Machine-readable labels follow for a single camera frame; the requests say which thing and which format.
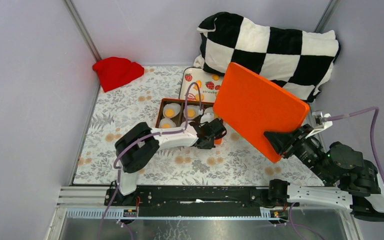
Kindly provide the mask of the orange cookie box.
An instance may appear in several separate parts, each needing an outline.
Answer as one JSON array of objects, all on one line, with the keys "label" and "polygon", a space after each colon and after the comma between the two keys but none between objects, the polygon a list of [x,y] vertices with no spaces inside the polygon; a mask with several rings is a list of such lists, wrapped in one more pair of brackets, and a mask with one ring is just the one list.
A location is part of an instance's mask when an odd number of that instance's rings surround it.
[{"label": "orange cookie box", "polygon": [[[166,105],[170,105],[170,104],[177,104],[177,105],[180,106],[180,107],[172,108],[174,113],[177,113],[177,114],[174,115],[174,116],[171,116],[171,117],[165,115],[166,110],[170,108],[170,106],[167,108]],[[200,108],[199,107],[199,102],[197,100],[189,100],[188,99],[187,104],[190,105],[190,106],[197,106],[198,108]],[[205,111],[207,113],[209,113],[210,110],[207,110],[207,109],[212,108],[213,106],[214,106],[213,102],[207,102],[207,101],[202,102],[202,109],[204,111],[204,114],[205,114]],[[174,99],[174,98],[163,98],[163,99],[161,99],[159,111],[158,111],[158,114],[157,114],[157,117],[156,117],[155,127],[156,128],[160,128],[160,122],[164,118],[172,120],[175,123],[176,127],[180,127],[182,125],[182,123],[184,123],[186,121],[186,119],[185,119],[185,117],[183,115],[184,108],[185,108],[185,100],[184,99]],[[196,116],[193,119],[189,119],[188,123],[191,122],[191,121],[199,122],[200,120],[201,120],[201,116]],[[214,140],[214,144],[216,146],[221,145],[222,144],[222,140],[223,140],[223,138],[215,139]]]}]

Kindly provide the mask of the orange box lid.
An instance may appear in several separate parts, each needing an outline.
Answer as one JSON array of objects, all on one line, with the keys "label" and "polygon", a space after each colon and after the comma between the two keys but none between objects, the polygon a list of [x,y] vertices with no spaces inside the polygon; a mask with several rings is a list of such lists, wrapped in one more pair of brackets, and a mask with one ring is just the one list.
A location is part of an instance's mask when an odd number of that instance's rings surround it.
[{"label": "orange box lid", "polygon": [[281,156],[264,133],[296,130],[307,117],[310,107],[272,81],[231,62],[213,110],[269,161],[277,163]]}]

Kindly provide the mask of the white strawberry tray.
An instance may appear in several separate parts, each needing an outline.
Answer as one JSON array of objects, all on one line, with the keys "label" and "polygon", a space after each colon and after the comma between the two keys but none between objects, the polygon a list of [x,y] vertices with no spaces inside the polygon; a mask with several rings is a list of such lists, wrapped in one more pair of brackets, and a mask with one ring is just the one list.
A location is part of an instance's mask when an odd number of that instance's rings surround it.
[{"label": "white strawberry tray", "polygon": [[179,99],[214,103],[224,77],[207,73],[201,68],[188,67],[183,72]]}]

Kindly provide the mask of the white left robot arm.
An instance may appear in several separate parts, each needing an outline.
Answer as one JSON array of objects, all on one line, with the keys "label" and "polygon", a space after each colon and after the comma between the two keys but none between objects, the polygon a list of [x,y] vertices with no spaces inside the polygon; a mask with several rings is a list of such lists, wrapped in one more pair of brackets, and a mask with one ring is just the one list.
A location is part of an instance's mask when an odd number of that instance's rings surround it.
[{"label": "white left robot arm", "polygon": [[146,122],[138,123],[114,145],[116,199],[124,206],[134,202],[139,170],[158,151],[176,147],[210,150],[215,147],[215,140],[223,138],[226,133],[223,122],[218,118],[204,123],[192,121],[174,128],[151,128]]}]

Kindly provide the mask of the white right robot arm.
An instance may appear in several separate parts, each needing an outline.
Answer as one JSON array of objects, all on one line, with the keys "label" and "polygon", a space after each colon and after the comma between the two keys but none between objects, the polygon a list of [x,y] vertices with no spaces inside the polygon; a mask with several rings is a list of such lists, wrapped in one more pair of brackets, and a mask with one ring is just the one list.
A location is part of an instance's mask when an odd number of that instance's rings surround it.
[{"label": "white right robot arm", "polygon": [[274,151],[282,158],[297,157],[318,177],[323,187],[304,187],[285,180],[269,182],[267,201],[281,204],[310,204],[342,209],[355,218],[384,222],[384,182],[378,168],[361,152],[341,142],[324,151],[305,124],[292,132],[264,132]]}]

